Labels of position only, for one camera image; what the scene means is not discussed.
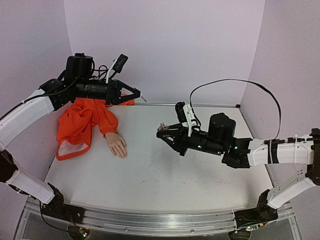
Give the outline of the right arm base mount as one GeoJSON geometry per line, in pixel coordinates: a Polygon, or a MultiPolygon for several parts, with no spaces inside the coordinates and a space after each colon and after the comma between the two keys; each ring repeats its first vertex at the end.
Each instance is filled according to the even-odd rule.
{"type": "Polygon", "coordinates": [[[244,229],[249,226],[266,224],[278,219],[277,209],[268,205],[267,197],[269,192],[270,190],[267,189],[259,196],[256,207],[237,210],[234,213],[237,230],[244,229]]]}

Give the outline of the nail polish bottle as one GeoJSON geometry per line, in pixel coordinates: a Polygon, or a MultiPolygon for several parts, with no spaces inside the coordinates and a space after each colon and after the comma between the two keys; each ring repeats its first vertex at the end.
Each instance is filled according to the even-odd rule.
{"type": "Polygon", "coordinates": [[[163,132],[163,131],[168,131],[168,130],[170,130],[170,127],[168,125],[165,125],[164,122],[161,122],[160,126],[157,129],[158,132],[163,132]]]}

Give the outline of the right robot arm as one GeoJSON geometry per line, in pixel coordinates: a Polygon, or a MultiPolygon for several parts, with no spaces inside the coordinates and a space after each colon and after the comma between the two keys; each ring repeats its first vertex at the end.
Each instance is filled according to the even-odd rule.
{"type": "Polygon", "coordinates": [[[260,165],[302,164],[283,185],[266,190],[260,196],[260,205],[278,209],[300,193],[320,184],[320,130],[311,134],[286,139],[253,139],[234,136],[236,122],[224,113],[209,119],[208,131],[198,130],[186,122],[161,124],[157,138],[166,142],[180,156],[188,149],[222,156],[222,163],[234,169],[248,169],[260,165]]]}

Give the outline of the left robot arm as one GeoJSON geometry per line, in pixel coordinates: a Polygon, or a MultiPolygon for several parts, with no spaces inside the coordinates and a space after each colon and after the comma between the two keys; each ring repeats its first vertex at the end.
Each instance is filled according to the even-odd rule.
{"type": "Polygon", "coordinates": [[[58,219],[68,213],[67,206],[57,199],[63,196],[53,185],[22,170],[7,147],[33,123],[77,98],[104,100],[108,105],[140,98],[140,90],[109,76],[99,79],[93,76],[94,72],[93,57],[84,53],[71,55],[58,78],[42,84],[0,118],[0,181],[48,205],[49,212],[58,219]]]}

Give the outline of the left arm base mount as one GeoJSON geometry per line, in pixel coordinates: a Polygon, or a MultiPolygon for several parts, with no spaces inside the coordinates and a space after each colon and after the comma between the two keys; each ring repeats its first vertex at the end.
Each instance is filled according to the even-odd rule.
{"type": "Polygon", "coordinates": [[[85,209],[80,206],[66,204],[62,193],[52,184],[48,183],[53,190],[54,197],[48,204],[42,204],[40,212],[48,217],[69,221],[73,225],[81,224],[84,219],[85,209]]]}

